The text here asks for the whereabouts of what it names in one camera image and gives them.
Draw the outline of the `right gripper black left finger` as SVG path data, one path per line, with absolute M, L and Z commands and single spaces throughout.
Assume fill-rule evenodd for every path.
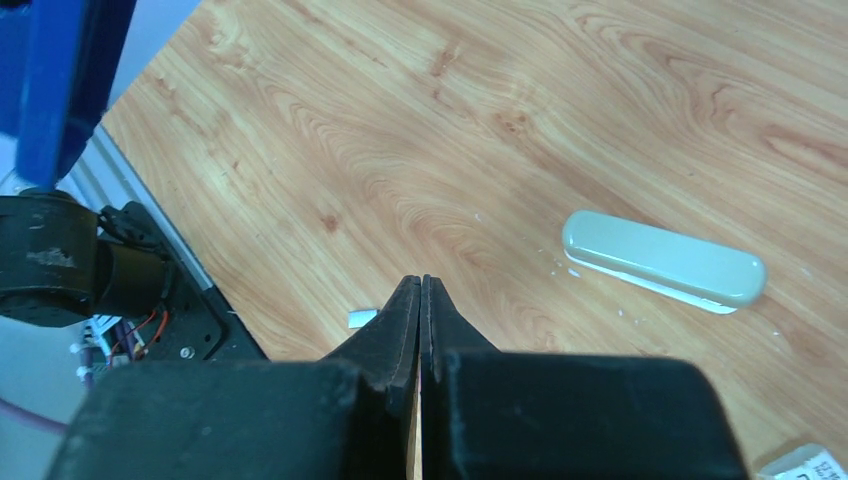
M 410 479 L 421 280 L 317 361 L 119 368 L 71 422 L 51 479 Z

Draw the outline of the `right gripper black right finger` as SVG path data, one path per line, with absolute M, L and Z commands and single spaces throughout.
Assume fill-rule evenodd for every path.
M 426 276 L 420 309 L 427 479 L 744 479 L 725 410 L 667 357 L 504 352 Z

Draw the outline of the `grey staple strip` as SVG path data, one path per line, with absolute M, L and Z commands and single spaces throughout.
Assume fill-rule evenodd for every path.
M 367 325 L 379 314 L 378 309 L 362 309 L 354 310 L 348 314 L 348 327 L 350 329 L 359 329 Z

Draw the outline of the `grey white stapler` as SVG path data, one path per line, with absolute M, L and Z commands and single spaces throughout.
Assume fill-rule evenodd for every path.
M 753 253 L 589 210 L 568 217 L 562 242 L 581 266 L 719 315 L 754 304 L 768 281 Z

